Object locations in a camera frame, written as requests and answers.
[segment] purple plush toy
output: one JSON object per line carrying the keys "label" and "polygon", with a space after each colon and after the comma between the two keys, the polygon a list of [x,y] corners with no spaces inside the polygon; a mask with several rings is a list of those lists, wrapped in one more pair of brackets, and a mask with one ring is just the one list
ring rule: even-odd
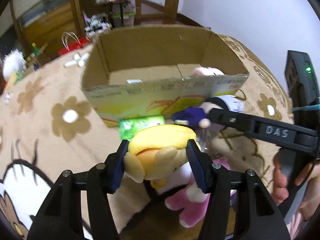
{"label": "purple plush toy", "polygon": [[[220,163],[230,170],[227,159],[222,157],[214,160],[214,163]],[[184,209],[179,215],[179,222],[185,228],[194,227],[201,219],[204,218],[208,207],[210,194],[204,194],[197,187],[195,178],[191,175],[189,184],[164,201],[167,208],[173,211]]]}

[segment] cardboard box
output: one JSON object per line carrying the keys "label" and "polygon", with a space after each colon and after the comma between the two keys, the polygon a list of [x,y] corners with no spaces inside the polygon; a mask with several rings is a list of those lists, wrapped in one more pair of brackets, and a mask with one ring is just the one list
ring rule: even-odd
{"label": "cardboard box", "polygon": [[[226,75],[190,76],[200,65],[219,68]],[[81,86],[101,119],[113,127],[120,119],[169,117],[212,95],[234,94],[248,75],[237,55],[208,29],[142,25],[101,35]]]}

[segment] plush toy ear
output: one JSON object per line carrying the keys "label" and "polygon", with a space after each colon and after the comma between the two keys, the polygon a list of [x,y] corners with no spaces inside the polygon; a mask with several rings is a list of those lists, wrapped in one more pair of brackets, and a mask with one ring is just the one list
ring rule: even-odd
{"label": "plush toy ear", "polygon": [[164,147],[161,150],[157,151],[155,157],[155,165],[164,165],[169,163],[171,160],[175,158],[178,150],[174,146]]}
{"label": "plush toy ear", "polygon": [[135,182],[142,183],[145,177],[143,166],[138,157],[127,152],[123,158],[124,172]]}

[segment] white tag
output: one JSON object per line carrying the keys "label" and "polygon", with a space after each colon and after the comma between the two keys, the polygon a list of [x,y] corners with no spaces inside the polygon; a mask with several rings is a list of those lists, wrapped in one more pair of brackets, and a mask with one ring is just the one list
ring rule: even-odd
{"label": "white tag", "polygon": [[142,83],[140,79],[127,79],[128,84]]}

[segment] plush toy leg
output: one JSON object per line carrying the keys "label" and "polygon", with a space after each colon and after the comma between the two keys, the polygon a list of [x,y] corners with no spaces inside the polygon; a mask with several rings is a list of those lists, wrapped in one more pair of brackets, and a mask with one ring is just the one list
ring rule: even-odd
{"label": "plush toy leg", "polygon": [[179,215],[180,225],[185,228],[191,228],[203,219],[208,207],[209,197],[208,195],[202,203],[189,203]]}
{"label": "plush toy leg", "polygon": [[186,189],[179,190],[176,194],[165,199],[164,204],[167,208],[177,211],[186,206],[187,202]]}

